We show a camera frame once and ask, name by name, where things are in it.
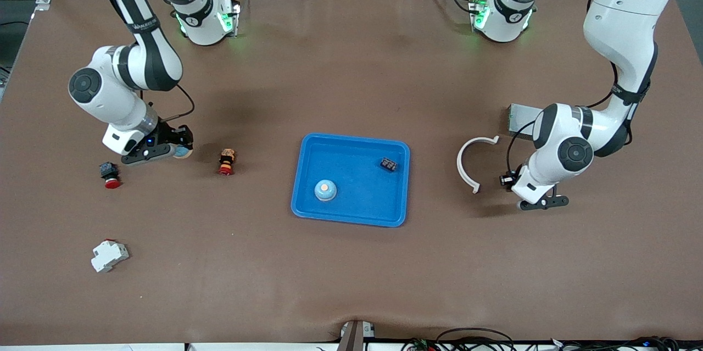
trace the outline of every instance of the blue plastic tray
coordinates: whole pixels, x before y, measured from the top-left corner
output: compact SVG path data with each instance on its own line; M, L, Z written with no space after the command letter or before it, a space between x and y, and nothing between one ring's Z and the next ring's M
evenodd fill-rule
M398 164L381 168L383 158ZM300 147L291 209L302 218L397 227L405 221L410 149L400 141L312 133ZM337 196L322 202L315 185L329 179Z

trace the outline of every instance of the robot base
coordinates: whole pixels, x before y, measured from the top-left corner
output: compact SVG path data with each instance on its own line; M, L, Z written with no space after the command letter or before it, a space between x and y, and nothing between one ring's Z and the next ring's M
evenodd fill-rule
M211 46L231 36L236 38L239 34L239 13L241 6L234 0L213 0L214 10L202 26L190 26L176 15L176 20L181 27L181 33L193 43L200 46Z
M508 23L493 3L494 0L469 0L469 10L477 12L477 15L471 15L473 30L497 43L515 40L527 28L532 10L516 23Z

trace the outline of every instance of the white curved plastic piece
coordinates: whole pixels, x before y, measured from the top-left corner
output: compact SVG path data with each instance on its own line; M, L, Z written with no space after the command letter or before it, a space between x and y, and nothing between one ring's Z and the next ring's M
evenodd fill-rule
M490 145L495 145L498 143L499 136L495 136L495 138L488 138L488 137L477 137L473 138L472 140L469 140L467 143L464 144L464 146L461 147L459 150L459 155L456 156L456 169L459 171L459 175L461 176L462 179L464 179L464 182L468 183L469 186L474 188L474 194L479 193L479 188L481 187L481 184L478 183L477 181L474 181L471 179L471 177L464 171L464 166L461 163L461 157L464 155L464 151L466 148L475 143L475 142L485 142L485 143L490 143Z

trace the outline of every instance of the small black block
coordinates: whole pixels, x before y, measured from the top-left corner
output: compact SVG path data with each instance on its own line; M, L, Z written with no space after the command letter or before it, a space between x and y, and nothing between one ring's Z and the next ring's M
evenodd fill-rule
M100 177L103 179L117 176L119 173L120 171L118 170L118 166L113 165L113 163L110 163L109 161L106 161L100 165Z
M390 160L389 158L383 158L381 160L381 167L384 169L387 169L388 171L395 171L396 168L398 168L398 163L395 163L393 160Z

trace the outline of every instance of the metal bracket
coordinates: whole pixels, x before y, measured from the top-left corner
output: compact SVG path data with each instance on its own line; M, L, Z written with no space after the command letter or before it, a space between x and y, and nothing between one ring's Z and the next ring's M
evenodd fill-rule
M520 200L517 202L517 208L520 211L532 211L532 209L549 209L555 207L564 207L569 204L569 198L567 196L554 195L554 196L543 196L536 204L527 203L525 200Z
M527 105L520 104L510 104L510 110L508 114L507 131L510 136L514 136L517 132L525 126L525 124L530 123L537 119L537 115L542 112L541 109L535 107L528 107ZM517 134L517 138L530 139L532 138L532 124L525 127L524 130Z
M35 3L37 4L37 6L35 6L35 11L48 10L48 8L50 8L51 6L51 0L37 0Z
M364 348L364 322L351 321L347 322L346 329L342 335L342 340L339 341L337 351L362 351Z

